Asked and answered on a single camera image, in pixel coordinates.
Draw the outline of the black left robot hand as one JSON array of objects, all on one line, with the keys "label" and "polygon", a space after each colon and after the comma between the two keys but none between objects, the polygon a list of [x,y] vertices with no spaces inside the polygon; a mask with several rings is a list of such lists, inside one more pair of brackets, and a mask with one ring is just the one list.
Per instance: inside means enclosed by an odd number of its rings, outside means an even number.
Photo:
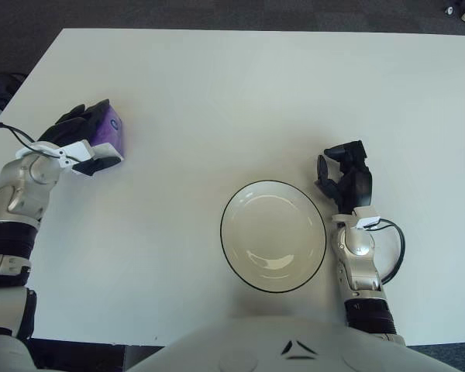
[{"label": "black left robot hand", "polygon": [[59,147],[87,140],[95,157],[73,166],[79,174],[92,176],[123,161],[122,120],[108,99],[87,107],[83,104],[62,115],[39,138]]}]

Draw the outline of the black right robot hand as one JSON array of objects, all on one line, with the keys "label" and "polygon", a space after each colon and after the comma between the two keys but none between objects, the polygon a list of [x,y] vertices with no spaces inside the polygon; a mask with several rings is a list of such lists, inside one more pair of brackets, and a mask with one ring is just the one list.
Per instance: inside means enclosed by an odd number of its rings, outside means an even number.
[{"label": "black right robot hand", "polygon": [[[339,164],[342,177],[338,181],[329,178],[325,157]],[[332,199],[339,213],[349,215],[357,207],[371,204],[373,179],[365,164],[367,154],[361,140],[337,145],[323,151],[316,158],[319,190]]]}]

